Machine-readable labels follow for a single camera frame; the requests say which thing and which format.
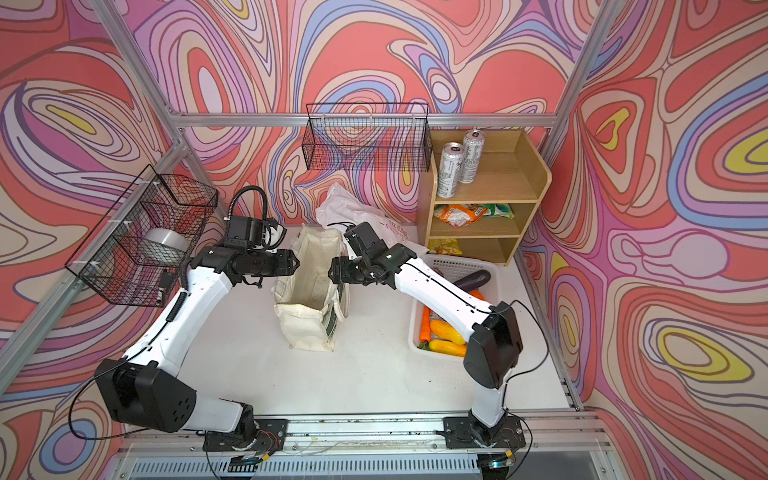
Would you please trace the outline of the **cream canvas tote bag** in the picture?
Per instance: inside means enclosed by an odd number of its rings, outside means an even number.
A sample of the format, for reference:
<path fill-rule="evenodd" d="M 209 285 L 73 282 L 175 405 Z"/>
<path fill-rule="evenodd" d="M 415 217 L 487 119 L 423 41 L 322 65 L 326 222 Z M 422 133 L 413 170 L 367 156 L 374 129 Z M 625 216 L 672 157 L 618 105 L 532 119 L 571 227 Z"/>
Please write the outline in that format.
<path fill-rule="evenodd" d="M 281 332 L 293 349 L 332 352 L 336 329 L 349 310 L 349 292 L 328 272 L 334 258 L 346 252 L 337 229 L 303 226 L 291 243 L 299 267 L 273 287 L 274 310 Z"/>

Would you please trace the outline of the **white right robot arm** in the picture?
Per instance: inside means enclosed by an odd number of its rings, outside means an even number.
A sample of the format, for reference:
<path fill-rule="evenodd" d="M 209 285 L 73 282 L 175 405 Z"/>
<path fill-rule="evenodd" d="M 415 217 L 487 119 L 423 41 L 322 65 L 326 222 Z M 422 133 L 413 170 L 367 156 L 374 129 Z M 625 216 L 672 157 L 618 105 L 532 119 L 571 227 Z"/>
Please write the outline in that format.
<path fill-rule="evenodd" d="M 402 244 L 378 256 L 335 257 L 328 277 L 335 284 L 387 285 L 430 308 L 466 342 L 463 366 L 475 382 L 471 418 L 486 428 L 505 414 L 504 385 L 523 352 L 511 305 L 492 305 L 461 290 Z"/>

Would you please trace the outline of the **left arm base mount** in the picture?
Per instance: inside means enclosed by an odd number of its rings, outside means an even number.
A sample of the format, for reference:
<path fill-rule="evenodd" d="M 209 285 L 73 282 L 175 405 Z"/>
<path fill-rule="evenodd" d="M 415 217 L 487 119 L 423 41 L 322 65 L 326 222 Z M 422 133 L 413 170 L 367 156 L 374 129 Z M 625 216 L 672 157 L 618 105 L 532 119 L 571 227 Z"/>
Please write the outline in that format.
<path fill-rule="evenodd" d="M 289 421 L 283 418 L 257 418 L 229 433 L 206 432 L 206 453 L 255 452 L 273 454 L 283 449 Z"/>

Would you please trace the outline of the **orange snack packet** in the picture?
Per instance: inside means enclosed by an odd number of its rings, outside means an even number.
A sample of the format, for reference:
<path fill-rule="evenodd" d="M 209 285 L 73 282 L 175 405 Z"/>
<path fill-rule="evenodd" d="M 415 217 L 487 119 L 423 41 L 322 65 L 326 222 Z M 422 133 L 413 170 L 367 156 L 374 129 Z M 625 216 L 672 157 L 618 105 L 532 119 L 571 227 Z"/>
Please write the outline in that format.
<path fill-rule="evenodd" d="M 488 209 L 477 204 L 439 205 L 433 209 L 433 217 L 453 228 L 462 228 L 480 220 Z"/>

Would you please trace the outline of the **white plastic grocery bag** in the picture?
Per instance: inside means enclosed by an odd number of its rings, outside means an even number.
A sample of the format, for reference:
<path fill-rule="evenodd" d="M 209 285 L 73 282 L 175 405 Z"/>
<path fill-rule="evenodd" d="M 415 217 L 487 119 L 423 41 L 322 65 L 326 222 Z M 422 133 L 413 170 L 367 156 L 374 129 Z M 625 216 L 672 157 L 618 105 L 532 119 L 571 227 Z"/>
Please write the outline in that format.
<path fill-rule="evenodd" d="M 428 252 L 427 247 L 409 239 L 400 223 L 387 217 L 382 210 L 363 204 L 340 184 L 331 185 L 326 198 L 315 209 L 315 217 L 323 227 L 335 228 L 341 232 L 344 232 L 349 224 L 368 222 L 388 247 L 400 243 L 418 256 Z"/>

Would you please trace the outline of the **purple eggplant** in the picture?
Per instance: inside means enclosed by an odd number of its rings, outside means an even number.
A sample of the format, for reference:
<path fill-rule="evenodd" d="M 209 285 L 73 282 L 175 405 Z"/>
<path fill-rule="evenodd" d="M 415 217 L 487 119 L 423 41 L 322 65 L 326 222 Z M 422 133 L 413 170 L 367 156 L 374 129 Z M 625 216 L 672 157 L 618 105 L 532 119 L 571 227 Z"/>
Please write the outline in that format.
<path fill-rule="evenodd" d="M 486 269 L 480 269 L 469 273 L 453 282 L 453 284 L 464 292 L 479 290 L 492 279 L 491 273 Z"/>

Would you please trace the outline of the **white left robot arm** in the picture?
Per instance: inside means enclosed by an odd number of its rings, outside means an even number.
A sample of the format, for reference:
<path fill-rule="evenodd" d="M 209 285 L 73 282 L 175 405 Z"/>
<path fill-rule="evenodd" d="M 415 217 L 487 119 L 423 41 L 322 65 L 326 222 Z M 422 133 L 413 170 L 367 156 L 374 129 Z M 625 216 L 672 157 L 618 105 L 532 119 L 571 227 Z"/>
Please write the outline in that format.
<path fill-rule="evenodd" d="M 147 332 L 118 360 L 104 360 L 95 382 L 111 419 L 175 433 L 213 432 L 252 441 L 258 431 L 248 404 L 202 396 L 179 380 L 188 350 L 218 303 L 249 277 L 293 275 L 290 249 L 210 247 L 187 260 L 181 287 Z"/>

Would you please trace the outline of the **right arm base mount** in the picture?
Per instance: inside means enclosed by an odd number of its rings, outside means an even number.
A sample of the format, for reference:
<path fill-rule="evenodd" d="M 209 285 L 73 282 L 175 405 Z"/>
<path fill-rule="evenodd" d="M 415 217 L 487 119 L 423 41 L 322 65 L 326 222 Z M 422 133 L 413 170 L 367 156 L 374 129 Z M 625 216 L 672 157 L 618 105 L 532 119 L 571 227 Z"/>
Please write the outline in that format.
<path fill-rule="evenodd" d="M 504 448 L 513 452 L 527 445 L 521 419 L 504 414 L 493 426 L 486 426 L 471 413 L 443 418 L 437 434 L 449 449 Z"/>

